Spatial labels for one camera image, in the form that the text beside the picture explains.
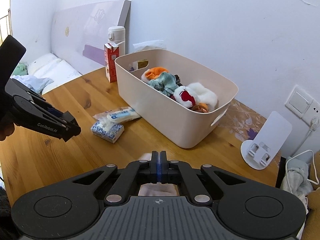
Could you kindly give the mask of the person left hand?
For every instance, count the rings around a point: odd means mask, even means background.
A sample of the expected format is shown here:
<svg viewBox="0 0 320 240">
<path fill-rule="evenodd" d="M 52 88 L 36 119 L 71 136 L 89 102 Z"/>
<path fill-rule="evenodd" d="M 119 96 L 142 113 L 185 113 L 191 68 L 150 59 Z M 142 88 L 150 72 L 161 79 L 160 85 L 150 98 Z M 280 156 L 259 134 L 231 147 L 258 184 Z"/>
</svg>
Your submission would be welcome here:
<svg viewBox="0 0 320 240">
<path fill-rule="evenodd" d="M 5 124 L 0 130 L 0 141 L 4 141 L 7 137 L 11 136 L 14 131 L 14 123 Z"/>
</svg>

